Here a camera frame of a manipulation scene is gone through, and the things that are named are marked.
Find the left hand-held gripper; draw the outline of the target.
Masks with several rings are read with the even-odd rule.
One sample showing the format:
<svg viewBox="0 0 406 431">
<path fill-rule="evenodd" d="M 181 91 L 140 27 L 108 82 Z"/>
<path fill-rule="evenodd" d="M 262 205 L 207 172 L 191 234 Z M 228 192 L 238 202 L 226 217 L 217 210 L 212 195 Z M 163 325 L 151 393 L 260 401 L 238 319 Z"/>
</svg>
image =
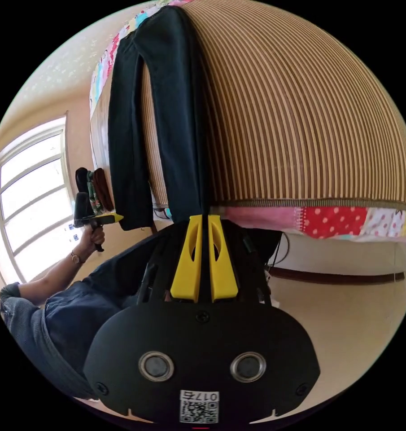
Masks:
<svg viewBox="0 0 406 431">
<path fill-rule="evenodd" d="M 74 226 L 76 228 L 82 228 L 84 230 L 86 225 L 90 225 L 95 229 L 97 227 L 102 227 L 103 224 L 118 223 L 122 221 L 123 218 L 124 217 L 122 215 L 119 215 L 116 212 L 110 212 L 101 217 L 100 223 L 92 210 L 88 194 L 85 192 L 78 192 L 76 194 L 74 206 Z M 97 245 L 96 251 L 103 252 L 104 249 L 102 245 Z"/>
</svg>

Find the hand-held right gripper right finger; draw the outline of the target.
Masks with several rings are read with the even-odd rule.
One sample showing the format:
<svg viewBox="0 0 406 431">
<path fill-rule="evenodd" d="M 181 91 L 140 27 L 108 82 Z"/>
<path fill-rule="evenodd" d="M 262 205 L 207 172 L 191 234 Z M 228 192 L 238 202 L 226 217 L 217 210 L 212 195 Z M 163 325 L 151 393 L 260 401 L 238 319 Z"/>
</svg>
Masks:
<svg viewBox="0 0 406 431">
<path fill-rule="evenodd" d="M 233 299 L 238 286 L 220 216 L 208 216 L 208 235 L 211 299 L 213 302 Z"/>
</svg>

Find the person's left hand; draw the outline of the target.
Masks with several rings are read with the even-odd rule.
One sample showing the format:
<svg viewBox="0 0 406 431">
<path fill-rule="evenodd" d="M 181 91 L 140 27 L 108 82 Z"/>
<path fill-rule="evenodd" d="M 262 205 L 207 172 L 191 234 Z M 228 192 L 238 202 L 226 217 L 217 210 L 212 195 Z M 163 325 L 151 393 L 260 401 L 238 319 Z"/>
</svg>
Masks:
<svg viewBox="0 0 406 431">
<path fill-rule="evenodd" d="M 102 245 L 105 241 L 103 227 L 92 228 L 90 225 L 84 227 L 79 244 L 75 247 L 74 253 L 84 263 L 96 251 L 97 245 Z"/>
</svg>

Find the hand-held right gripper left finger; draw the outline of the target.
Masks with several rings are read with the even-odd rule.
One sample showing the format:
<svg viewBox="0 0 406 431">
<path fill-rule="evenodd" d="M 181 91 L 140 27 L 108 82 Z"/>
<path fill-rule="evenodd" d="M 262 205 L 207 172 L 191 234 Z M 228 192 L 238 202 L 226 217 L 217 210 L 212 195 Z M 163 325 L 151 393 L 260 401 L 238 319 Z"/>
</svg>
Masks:
<svg viewBox="0 0 406 431">
<path fill-rule="evenodd" d="M 198 300 L 201 279 L 202 228 L 203 216 L 191 216 L 170 288 L 170 294 L 174 299 Z"/>
</svg>

